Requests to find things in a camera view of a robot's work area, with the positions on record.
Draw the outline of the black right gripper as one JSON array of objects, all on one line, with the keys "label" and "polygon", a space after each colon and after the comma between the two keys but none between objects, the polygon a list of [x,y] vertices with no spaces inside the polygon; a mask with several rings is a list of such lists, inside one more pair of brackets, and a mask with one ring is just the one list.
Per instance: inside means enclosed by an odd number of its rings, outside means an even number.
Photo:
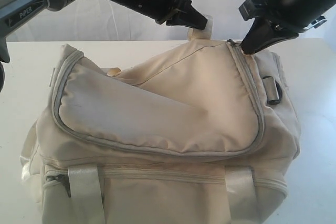
[{"label": "black right gripper", "polygon": [[[283,41],[296,39],[298,33],[318,28],[327,19],[323,16],[325,0],[245,0],[239,7],[244,20],[255,20],[241,42],[243,52],[255,54]],[[273,30],[272,23],[278,28]]]}]

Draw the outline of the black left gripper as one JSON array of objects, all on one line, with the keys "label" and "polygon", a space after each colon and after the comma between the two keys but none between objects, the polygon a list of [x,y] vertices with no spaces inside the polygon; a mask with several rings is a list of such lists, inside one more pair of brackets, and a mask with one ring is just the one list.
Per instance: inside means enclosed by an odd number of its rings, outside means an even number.
[{"label": "black left gripper", "polygon": [[207,18],[198,12],[190,0],[115,0],[135,12],[167,26],[184,26],[203,30]]}]

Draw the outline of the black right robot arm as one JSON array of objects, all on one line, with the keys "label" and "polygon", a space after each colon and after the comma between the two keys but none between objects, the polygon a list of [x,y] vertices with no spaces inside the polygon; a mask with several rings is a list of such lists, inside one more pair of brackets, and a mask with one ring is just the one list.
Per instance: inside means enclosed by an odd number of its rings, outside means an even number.
[{"label": "black right robot arm", "polygon": [[251,29],[240,47],[251,55],[286,40],[317,29],[335,6],[335,0],[245,0],[239,12],[245,21],[252,19]]}]

